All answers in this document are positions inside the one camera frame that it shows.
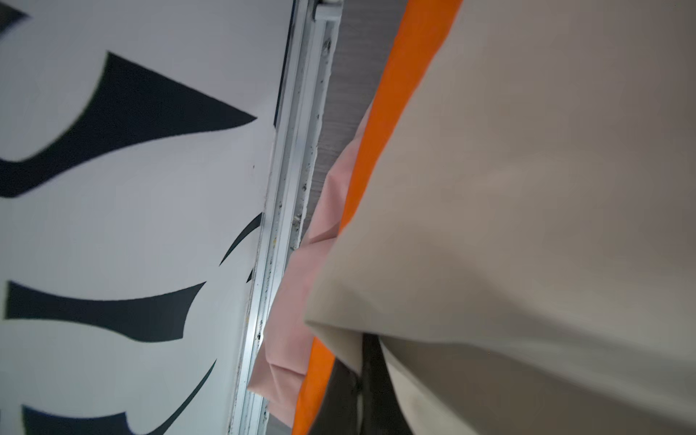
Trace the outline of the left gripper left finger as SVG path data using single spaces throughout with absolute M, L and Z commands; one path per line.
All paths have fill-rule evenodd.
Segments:
M 359 376 L 335 360 L 326 393 L 309 435 L 357 435 L 360 432 L 358 401 Z

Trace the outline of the pink shorts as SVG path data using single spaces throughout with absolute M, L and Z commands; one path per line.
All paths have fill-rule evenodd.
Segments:
M 275 295 L 248 391 L 268 400 L 269 413 L 294 426 L 295 408 L 306 378 L 313 333 L 305 324 L 306 302 L 315 278 L 339 234 L 355 161 L 370 114 L 326 175 L 308 229 L 288 260 Z

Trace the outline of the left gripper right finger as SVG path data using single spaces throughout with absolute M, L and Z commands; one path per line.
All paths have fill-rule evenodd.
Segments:
M 367 435 L 412 435 L 398 404 L 377 335 L 362 337 L 362 427 Z

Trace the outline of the multicolour shorts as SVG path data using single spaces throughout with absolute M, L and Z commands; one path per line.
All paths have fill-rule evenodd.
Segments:
M 355 215 L 378 157 L 433 56 L 449 34 L 460 6 L 461 0 L 408 2 L 367 118 L 357 163 L 343 200 L 339 230 L 343 230 Z M 297 400 L 293 435 L 310 433 L 326 396 L 335 363 L 335 355 L 315 337 L 308 374 Z

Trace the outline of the beige shorts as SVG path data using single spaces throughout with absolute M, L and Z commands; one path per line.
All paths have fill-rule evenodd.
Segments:
M 694 2 L 463 2 L 306 322 L 414 434 L 694 433 Z

